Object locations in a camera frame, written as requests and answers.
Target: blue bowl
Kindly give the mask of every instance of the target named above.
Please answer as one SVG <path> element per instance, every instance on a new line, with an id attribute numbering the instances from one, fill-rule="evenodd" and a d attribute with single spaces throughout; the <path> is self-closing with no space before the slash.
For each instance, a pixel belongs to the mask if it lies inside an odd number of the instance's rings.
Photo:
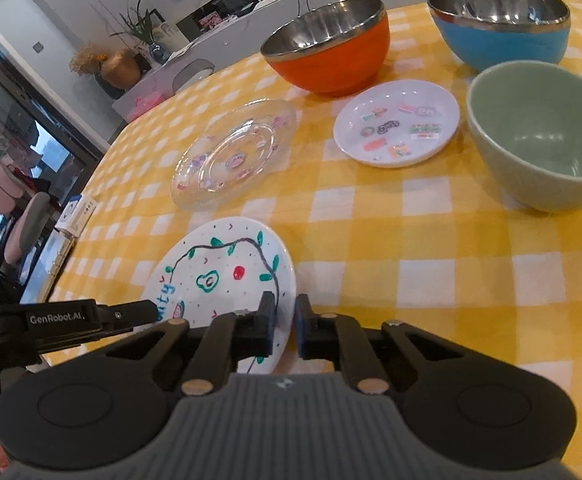
<path id="1" fill-rule="evenodd" d="M 428 0 L 450 49 L 476 70 L 513 60 L 559 63 L 570 10 L 562 0 Z"/>

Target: screw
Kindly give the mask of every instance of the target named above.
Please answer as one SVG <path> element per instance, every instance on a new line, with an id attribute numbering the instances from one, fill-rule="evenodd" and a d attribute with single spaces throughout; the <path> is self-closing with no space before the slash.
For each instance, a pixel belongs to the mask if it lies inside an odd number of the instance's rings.
<path id="1" fill-rule="evenodd" d="M 203 396 L 213 390 L 213 384 L 206 379 L 189 379 L 182 383 L 182 392 L 191 397 Z"/>
<path id="2" fill-rule="evenodd" d="M 357 383 L 357 389 L 367 395 L 381 395 L 389 389 L 389 383 L 384 379 L 368 378 Z"/>

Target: plate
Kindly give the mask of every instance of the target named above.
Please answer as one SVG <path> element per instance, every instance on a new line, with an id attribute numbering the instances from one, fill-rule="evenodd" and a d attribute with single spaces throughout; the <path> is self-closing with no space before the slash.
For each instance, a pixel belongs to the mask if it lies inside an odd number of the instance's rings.
<path id="1" fill-rule="evenodd" d="M 208 209 L 246 191 L 275 167 L 296 129 L 295 107 L 282 100 L 254 101 L 224 115 L 178 162 L 173 202 L 182 209 Z"/>
<path id="2" fill-rule="evenodd" d="M 257 310 L 262 293 L 276 297 L 273 353 L 238 363 L 240 373 L 269 374 L 291 331 L 296 287 L 293 262 L 277 234 L 244 217 L 211 221 L 182 238 L 153 269 L 142 293 L 159 320 L 185 318 L 209 326 L 220 314 Z"/>
<path id="3" fill-rule="evenodd" d="M 351 99 L 333 126 L 349 157 L 380 168 L 417 164 L 447 145 L 460 122 L 455 97 L 428 81 L 383 83 Z"/>

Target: white plate with stickers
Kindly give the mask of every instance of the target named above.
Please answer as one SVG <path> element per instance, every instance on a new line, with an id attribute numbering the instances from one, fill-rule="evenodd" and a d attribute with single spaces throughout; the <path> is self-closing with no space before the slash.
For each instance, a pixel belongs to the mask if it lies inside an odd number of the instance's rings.
<path id="1" fill-rule="evenodd" d="M 153 269 L 142 299 L 157 305 L 159 321 L 185 318 L 196 328 L 220 314 L 257 310 L 266 290 L 277 305 L 273 353 L 240 361 L 238 372 L 269 374 L 291 331 L 296 286 L 284 243 L 263 223 L 236 216 L 197 228 Z"/>
<path id="2" fill-rule="evenodd" d="M 333 134 L 349 157 L 380 168 L 417 164 L 447 145 L 460 122 L 455 97 L 428 81 L 383 83 L 351 99 Z"/>

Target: white box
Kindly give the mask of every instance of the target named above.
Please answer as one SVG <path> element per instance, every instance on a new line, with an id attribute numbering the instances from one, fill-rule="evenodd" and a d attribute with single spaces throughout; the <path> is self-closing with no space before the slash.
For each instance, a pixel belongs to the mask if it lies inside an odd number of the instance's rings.
<path id="1" fill-rule="evenodd" d="M 88 195 L 72 196 L 64 207 L 55 228 L 66 235 L 79 238 L 97 206 L 98 203 Z"/>

